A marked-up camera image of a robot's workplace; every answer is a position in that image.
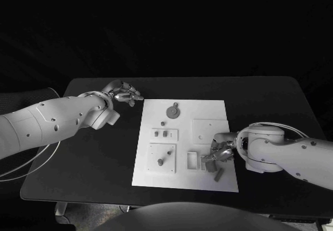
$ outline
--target robotic hand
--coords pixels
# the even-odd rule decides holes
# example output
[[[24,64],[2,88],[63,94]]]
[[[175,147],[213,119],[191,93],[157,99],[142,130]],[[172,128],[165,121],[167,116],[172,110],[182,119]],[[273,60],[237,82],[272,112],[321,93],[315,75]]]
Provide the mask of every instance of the robotic hand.
[[[119,114],[112,109],[112,100],[133,107],[133,100],[142,99],[136,89],[115,80],[100,91],[43,101],[0,115],[0,159],[64,140],[80,128],[97,130],[105,123],[113,125]]]
[[[283,130],[301,138],[283,138]],[[237,133],[217,133],[210,155],[204,156],[206,169],[216,171],[214,161],[233,160],[231,149],[244,160],[247,170],[263,173],[285,170],[292,177],[333,190],[333,142],[308,138],[292,127],[276,123],[253,123]]]

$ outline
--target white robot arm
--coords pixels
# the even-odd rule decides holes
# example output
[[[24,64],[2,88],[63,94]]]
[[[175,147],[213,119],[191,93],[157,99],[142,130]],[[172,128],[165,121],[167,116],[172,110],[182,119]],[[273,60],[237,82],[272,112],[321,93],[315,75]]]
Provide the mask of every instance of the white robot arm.
[[[282,129],[262,124],[250,124],[239,133],[217,133],[203,162],[224,162],[236,149],[247,170],[285,170],[296,179],[333,190],[333,142],[308,138],[298,130],[302,138],[286,140]]]
[[[115,80],[102,91],[43,101],[0,115],[0,159],[61,141],[80,128],[99,129],[105,123],[113,125],[119,114],[112,109],[112,100],[133,106],[133,100],[142,99],[135,88]]]

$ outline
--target black table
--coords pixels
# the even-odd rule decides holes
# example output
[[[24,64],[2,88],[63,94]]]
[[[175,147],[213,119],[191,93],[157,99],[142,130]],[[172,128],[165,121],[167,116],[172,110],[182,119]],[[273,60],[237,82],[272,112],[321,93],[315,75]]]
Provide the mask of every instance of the black table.
[[[100,90],[115,78],[77,78],[64,96]],[[291,77],[122,78],[146,99],[224,100],[230,131],[253,122],[276,122],[325,139],[296,81]],[[131,186],[142,102],[113,102],[120,117],[100,130],[83,128],[63,140],[46,165],[27,176],[24,200],[115,205],[200,202],[253,213],[333,218],[333,191],[296,180],[285,171],[247,171],[234,155],[239,193]],[[54,150],[35,159],[34,169]]]

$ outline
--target black background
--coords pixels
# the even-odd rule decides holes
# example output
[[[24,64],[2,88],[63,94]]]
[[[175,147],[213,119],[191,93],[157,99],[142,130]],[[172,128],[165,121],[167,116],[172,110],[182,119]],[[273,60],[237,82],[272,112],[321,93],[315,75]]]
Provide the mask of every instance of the black background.
[[[210,6],[162,20],[155,12],[2,14],[0,91],[51,87],[61,95],[77,77],[291,76],[331,141],[331,3]],[[2,190],[2,213],[24,208],[20,183]]]

